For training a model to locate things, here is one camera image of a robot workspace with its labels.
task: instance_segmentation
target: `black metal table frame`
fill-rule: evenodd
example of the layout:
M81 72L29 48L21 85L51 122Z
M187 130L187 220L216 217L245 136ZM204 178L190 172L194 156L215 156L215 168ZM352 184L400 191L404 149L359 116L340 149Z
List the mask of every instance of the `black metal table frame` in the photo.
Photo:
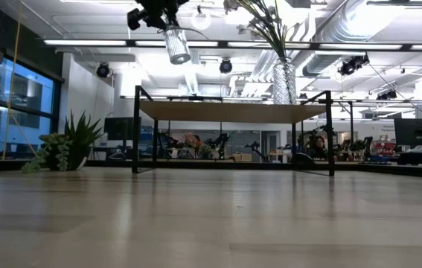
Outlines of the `black metal table frame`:
M153 98L141 87L135 87L135 106L134 106L134 113L133 117L136 118L136 115L139 115L140 112L140 100L141 96L145 96L146 99L149 101L154 101ZM325 96L325 99L318 99L322 95ZM324 91L320 94L316 95L315 97L308 99L306 101L301 102L300 105L305 105L307 103L315 103L318 102L320 104L325 104L326 109L326 119L327 119L327 131L333 130L333 119L331 118L331 105L333 103L331 99L331 91ZM153 157L151 162L140 162L139 161L139 137L140 136L140 126L139 120L133 121L133 129L132 129L132 172L137 173L138 168L183 168L186 165L199 165L198 168L225 168L225 169L233 169L233 168L242 168L245 169L246 166L249 166L251 169L255 169L255 163L222 163L222 162L207 162L207 163L196 163L196 162L158 162L158 131L159 131L159 119L154 118L154 128L153 128ZM296 154L296 124L292 124L292 154ZM288 163L288 164L260 164L258 165L259 169L264 170L282 170L280 165L286 165L285 170L298 170L299 165ZM335 175L335 160L334 160L334 151L333 151L333 139L328 139L328 176Z

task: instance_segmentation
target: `computer monitor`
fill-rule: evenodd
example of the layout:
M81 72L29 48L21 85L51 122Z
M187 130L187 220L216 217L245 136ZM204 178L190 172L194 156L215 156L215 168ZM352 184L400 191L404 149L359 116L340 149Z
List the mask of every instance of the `computer monitor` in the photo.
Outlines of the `computer monitor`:
M105 118L103 129L109 141L133 140L133 118Z
M394 130L398 145L422 145L422 119L395 119Z

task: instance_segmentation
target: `white ceiling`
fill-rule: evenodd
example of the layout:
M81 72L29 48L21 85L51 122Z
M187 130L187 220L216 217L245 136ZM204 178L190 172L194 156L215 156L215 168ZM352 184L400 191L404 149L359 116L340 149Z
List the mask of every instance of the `white ceiling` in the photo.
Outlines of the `white ceiling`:
M136 31L129 31L126 14L133 9L130 4L90 4L90 3L63 3L60 0L22 0L28 8L22 8L22 21L31 30L47 38L110 38L110 39L161 39L155 28L145 25ZM317 22L328 16L342 0L327 0L326 10L319 11ZM16 0L0 0L0 8L12 17L17 17L19 2ZM220 5L216 8L204 9L212 14L211 26L202 32L209 39L222 40L250 40L248 34L237 34L237 24L229 24ZM182 8L179 12L179 21L182 27L192 28L191 17L194 8ZM374 42L422 42L422 10L406 9L387 28L379 32L371 41ZM203 39L197 33L187 32L188 39ZM256 50L220 50L200 49L201 55L230 57L234 65L234 74L252 71L258 61L261 51ZM157 88L177 87L184 83L183 68L172 66L164 49L146 48L93 48L83 50L84 54L134 54L142 68L149 74L151 81L145 86ZM421 76L398 74L399 66L420 66L422 68L422 54L416 53L370 53L371 64L379 66L382 76L387 81L403 81L403 88L411 90L411 82ZM197 70L197 79L200 83L227 84L231 74L221 75L218 64L200 66ZM365 66L342 84L332 79L318 79L311 83L318 90L346 92L367 92L376 89L385 82L378 77L371 67Z

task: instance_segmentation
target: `window frame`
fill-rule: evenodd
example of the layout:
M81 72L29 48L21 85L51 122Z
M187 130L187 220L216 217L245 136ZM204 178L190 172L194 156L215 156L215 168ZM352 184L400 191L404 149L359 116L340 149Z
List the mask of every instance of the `window frame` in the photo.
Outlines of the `window frame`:
M7 55L4 56L4 59L13 60L12 57L9 57ZM56 78L53 78L50 75L47 75L46 73L44 73L43 71L37 70L36 68L29 66L28 64L25 64L23 62L20 62L19 60L16 61L16 64L19 64L22 67L27 68L32 72L35 72L39 75L42 75L43 77L46 77L46 78L52 80L52 82L54 83L54 87L53 87L53 94L52 94L52 98L51 98L51 102L52 102L51 103L51 113L42 112L42 111L31 109L31 108L25 107L25 106L18 106L14 103L10 104L10 108L12 110L15 110L15 111L18 111L18 112L24 112L24 113L31 114L31 115L37 115L37 116L43 117L43 118L49 118L50 119L50 127L49 127L50 133L58 132L59 113L60 113L60 94L61 94L61 85L63 83L63 80L58 80ZM7 102L0 100L0 106L7 108ZM12 158L31 158L31 157L33 157L33 154L32 153L7 152L6 156L12 157Z

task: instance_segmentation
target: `ceiling duct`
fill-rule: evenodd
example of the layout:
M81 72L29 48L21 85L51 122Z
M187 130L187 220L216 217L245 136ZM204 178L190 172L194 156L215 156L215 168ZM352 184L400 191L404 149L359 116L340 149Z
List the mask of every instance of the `ceiling duct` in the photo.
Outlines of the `ceiling duct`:
M199 84L197 82L196 70L199 68L199 52L191 52L191 61L185 65L185 79L189 95L199 95Z
M367 5L368 0L347 0L315 35L315 42L366 42L386 28L403 10L402 7ZM342 55L301 51L293 60L297 70L308 77L317 77Z

